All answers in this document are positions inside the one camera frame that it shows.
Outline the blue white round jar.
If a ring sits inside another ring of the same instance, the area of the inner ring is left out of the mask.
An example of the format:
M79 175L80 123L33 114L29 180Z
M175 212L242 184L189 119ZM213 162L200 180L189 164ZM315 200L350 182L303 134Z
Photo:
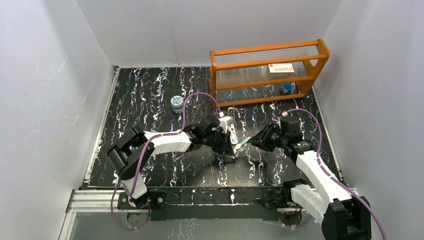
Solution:
M180 95L171 98L170 104L174 113L181 114L183 112L185 99Z

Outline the white metal stapler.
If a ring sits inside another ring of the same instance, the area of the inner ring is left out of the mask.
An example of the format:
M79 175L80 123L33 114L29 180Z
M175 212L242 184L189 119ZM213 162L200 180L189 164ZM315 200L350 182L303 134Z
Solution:
M235 128L235 109L233 107L229 107L227 109L227 114L231 117L230 123L228 124L230 131L230 141L232 145L236 145L238 143L236 128Z

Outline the white red box on shelf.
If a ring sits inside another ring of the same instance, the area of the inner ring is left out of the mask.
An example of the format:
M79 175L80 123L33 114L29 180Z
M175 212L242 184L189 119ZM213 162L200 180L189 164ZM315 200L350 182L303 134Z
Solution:
M273 78L289 78L295 72L292 63L274 63L268 65L268 75Z

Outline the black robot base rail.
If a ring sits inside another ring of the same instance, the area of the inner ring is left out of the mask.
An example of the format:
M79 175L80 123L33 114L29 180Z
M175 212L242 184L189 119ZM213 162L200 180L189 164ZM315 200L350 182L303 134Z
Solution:
M149 187L134 199L118 195L117 209L151 213L152 221L259 219L297 225L306 211L285 199L282 187Z

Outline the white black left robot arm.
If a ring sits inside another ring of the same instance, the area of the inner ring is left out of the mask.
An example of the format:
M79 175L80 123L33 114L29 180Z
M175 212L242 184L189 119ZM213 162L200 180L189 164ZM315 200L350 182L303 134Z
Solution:
M149 132L139 126L113 143L107 159L114 167L130 202L137 208L149 203L149 194L141 170L150 157L167 153L186 153L207 146L220 155L236 157L242 148L238 141L234 119L208 115L179 131Z

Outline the orange wooden shelf rack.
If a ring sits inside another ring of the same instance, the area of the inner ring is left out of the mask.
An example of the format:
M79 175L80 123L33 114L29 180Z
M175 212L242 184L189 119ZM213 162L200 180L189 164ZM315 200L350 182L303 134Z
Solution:
M305 98L330 58L322 39L265 46L212 50L210 93L221 107ZM291 77L270 77L269 64L291 63ZM283 84L293 94L282 94Z

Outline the blue grey stapler remover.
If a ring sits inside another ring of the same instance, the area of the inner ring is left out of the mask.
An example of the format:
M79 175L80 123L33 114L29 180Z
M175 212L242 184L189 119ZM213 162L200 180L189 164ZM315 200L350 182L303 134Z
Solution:
M294 87L291 83L285 83L280 87L280 92L283 95L290 95L293 94L295 92Z

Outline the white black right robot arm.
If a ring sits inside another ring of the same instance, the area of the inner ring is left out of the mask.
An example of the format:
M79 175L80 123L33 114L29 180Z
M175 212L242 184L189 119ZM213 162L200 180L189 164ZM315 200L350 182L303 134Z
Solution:
M365 197L355 198L318 159L317 148L304 140L300 121L282 119L268 123L248 140L251 145L267 152L282 148L287 157L307 176L312 190L303 179L283 183L282 202L288 207L297 204L307 210L321 226L326 240L370 240L371 214Z

